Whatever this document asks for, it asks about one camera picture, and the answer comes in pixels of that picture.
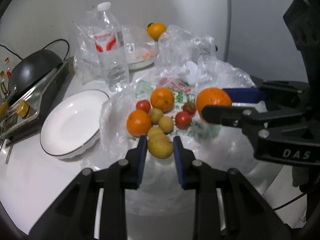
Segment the large orange mandarin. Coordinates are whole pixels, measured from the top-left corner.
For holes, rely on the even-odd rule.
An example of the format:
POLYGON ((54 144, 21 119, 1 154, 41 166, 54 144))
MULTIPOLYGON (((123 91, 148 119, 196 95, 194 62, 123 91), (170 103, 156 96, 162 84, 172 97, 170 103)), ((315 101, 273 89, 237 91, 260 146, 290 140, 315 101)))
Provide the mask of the large orange mandarin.
POLYGON ((210 87, 199 92, 195 100, 195 105, 201 120, 207 124, 208 122, 206 122, 202 116, 202 110, 204 107, 207 105, 231 106, 232 100, 224 90, 216 87, 210 87))

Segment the yellow-green small fruit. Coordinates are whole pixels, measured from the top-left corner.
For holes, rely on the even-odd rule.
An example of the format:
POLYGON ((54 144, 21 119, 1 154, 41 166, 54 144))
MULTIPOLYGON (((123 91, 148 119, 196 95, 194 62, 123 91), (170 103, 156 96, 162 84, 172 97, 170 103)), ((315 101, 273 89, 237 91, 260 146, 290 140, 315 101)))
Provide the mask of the yellow-green small fruit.
POLYGON ((148 133, 147 133, 147 137, 150 138, 153 135, 156 134, 163 134, 164 132, 162 131, 161 128, 159 128, 158 126, 153 126, 149 129, 148 133))
POLYGON ((149 152, 158 159, 167 159, 173 153, 173 142, 163 133, 157 133, 148 139, 149 152))
POLYGON ((163 115, 163 112, 157 108, 152 108, 149 111, 149 117, 153 125, 157 125, 159 120, 163 117, 163 115))
POLYGON ((158 126, 165 134, 169 134, 174 130, 173 120, 168 116, 161 117, 158 121, 158 126))

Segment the small orange mandarin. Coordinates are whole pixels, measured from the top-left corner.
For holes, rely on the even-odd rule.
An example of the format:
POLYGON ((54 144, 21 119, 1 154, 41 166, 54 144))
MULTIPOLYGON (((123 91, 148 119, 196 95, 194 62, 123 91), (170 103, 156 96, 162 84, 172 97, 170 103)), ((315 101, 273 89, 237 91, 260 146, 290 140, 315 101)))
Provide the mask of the small orange mandarin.
POLYGON ((151 126, 151 118, 146 112, 140 109, 131 112, 126 122, 127 131, 134 137, 147 135, 151 126))

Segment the red tomato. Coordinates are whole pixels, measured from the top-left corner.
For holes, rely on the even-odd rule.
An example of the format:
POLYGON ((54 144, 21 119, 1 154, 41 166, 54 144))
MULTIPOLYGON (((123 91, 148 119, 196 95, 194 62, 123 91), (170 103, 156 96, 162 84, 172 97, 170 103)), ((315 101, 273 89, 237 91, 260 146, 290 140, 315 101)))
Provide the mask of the red tomato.
POLYGON ((151 105, 148 100, 140 100, 136 103, 136 110, 141 110, 148 114, 150 109, 151 105))
POLYGON ((197 112, 195 103, 193 101, 187 101, 183 105, 182 111, 187 112, 190 116, 194 116, 197 112))
POLYGON ((175 116, 175 124, 179 129, 187 129, 192 123, 192 117, 188 112, 181 111, 175 116))

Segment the orange mandarin with dark spot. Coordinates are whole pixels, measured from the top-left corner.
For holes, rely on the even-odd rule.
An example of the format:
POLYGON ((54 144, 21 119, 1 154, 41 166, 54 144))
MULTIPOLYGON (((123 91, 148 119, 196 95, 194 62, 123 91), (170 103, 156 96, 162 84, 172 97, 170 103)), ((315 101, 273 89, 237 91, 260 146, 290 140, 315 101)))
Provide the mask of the orange mandarin with dark spot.
POLYGON ((153 108, 160 109, 163 112, 168 112, 172 109, 175 103, 173 92, 166 87, 156 88, 151 96, 150 103, 153 108))

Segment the printed plastic bag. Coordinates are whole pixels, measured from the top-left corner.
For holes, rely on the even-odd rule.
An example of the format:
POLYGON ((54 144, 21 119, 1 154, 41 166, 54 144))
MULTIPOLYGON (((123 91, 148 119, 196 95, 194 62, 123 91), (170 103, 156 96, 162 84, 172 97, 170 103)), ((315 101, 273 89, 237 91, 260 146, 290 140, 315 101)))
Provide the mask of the printed plastic bag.
MULTIPOLYGON (((175 116, 182 111, 183 105, 187 101, 195 100, 194 89, 180 80, 167 82, 164 86, 173 92, 175 99, 172 108, 164 115, 175 121, 175 116)), ((127 131, 127 118, 136 109, 138 101, 150 100, 155 89, 155 82, 139 78, 104 103, 100 118, 100 140, 102 149, 108 157, 119 157, 129 148, 136 146, 139 136, 132 135, 127 131)), ((223 134, 224 129, 220 125, 205 124, 199 115, 195 114, 190 127, 187 129, 174 127, 173 131, 169 133, 169 137, 172 139, 178 135, 191 150, 200 151, 203 154, 212 148, 222 146, 223 134)))

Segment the white plate black rim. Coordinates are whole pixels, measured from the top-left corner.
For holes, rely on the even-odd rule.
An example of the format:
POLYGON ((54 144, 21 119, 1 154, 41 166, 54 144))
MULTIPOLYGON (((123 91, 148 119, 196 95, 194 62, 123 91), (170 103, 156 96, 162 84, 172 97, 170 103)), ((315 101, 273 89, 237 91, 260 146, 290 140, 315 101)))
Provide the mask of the white plate black rim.
POLYGON ((100 112, 109 96, 89 89, 59 103, 47 116, 40 133, 44 152, 57 159, 83 154, 99 139, 100 112))

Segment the crumpled clear plastic bag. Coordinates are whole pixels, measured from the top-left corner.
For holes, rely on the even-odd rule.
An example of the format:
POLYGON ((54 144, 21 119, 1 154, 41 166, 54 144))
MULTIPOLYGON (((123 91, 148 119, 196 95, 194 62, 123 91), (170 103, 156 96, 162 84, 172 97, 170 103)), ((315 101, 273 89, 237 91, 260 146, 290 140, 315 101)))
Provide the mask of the crumpled clear plastic bag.
POLYGON ((216 56, 214 38, 196 36, 176 25, 170 25, 160 36, 155 59, 158 79, 179 79, 195 89, 251 88, 250 75, 216 56))

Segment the orange on back bowl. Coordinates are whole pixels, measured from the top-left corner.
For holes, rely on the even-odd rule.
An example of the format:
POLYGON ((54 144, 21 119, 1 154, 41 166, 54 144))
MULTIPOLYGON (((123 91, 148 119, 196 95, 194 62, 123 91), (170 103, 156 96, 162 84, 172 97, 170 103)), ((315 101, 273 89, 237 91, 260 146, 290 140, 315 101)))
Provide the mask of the orange on back bowl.
POLYGON ((155 41, 158 41, 160 36, 167 30, 163 23, 150 23, 146 29, 146 32, 155 41))

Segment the white bowl in plastic bag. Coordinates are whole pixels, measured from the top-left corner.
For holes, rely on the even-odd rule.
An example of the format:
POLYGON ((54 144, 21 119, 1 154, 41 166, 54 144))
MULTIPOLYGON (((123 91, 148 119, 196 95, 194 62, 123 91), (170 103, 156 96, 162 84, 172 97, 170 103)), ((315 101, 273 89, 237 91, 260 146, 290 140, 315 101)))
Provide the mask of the white bowl in plastic bag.
MULTIPOLYGON (((73 66, 77 78, 84 85, 103 79, 92 30, 92 21, 96 14, 96 10, 86 11, 73 21, 78 43, 73 66)), ((120 40, 124 45, 129 70, 138 70, 154 63, 158 45, 146 30, 135 25, 121 25, 120 40)))

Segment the clear plastic water bottle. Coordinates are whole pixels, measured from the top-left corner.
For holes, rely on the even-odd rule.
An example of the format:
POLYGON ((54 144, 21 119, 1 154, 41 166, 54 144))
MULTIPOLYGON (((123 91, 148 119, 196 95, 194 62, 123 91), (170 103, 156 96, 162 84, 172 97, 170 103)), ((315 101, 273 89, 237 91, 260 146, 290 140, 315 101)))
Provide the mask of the clear plastic water bottle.
POLYGON ((111 3, 97 5, 91 24, 103 79, 112 92, 121 92, 130 83, 121 26, 111 12, 111 3))

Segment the silver induction cooker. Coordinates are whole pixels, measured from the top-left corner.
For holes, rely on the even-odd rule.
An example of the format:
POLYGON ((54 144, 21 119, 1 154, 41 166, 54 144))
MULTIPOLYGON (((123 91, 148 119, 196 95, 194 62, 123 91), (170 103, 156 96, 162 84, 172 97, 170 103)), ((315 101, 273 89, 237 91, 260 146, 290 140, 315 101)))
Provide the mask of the silver induction cooker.
POLYGON ((72 68, 73 58, 71 57, 50 71, 8 108, 1 118, 1 139, 6 141, 7 146, 39 133, 72 68), (21 101, 29 105, 29 112, 25 117, 17 113, 18 103, 21 101))

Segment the black wok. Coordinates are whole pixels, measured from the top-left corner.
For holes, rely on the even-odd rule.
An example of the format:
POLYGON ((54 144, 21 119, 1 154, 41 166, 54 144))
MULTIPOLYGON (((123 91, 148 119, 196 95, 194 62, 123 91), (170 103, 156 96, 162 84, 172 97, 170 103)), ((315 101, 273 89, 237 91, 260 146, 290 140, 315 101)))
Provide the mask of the black wok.
POLYGON ((41 49, 23 59, 11 72, 8 90, 17 86, 17 93, 9 105, 13 105, 25 92, 46 76, 52 69, 61 66, 62 59, 53 51, 41 49))

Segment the red cap sauce bottle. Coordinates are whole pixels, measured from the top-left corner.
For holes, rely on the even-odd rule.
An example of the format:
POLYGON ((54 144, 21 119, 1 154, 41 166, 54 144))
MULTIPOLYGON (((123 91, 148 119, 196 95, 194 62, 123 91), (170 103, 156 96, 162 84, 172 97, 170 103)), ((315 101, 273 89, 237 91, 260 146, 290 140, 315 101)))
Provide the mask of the red cap sauce bottle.
POLYGON ((10 61, 10 58, 7 57, 4 60, 4 63, 5 63, 5 73, 6 73, 7 77, 10 78, 11 72, 12 72, 12 62, 10 61))

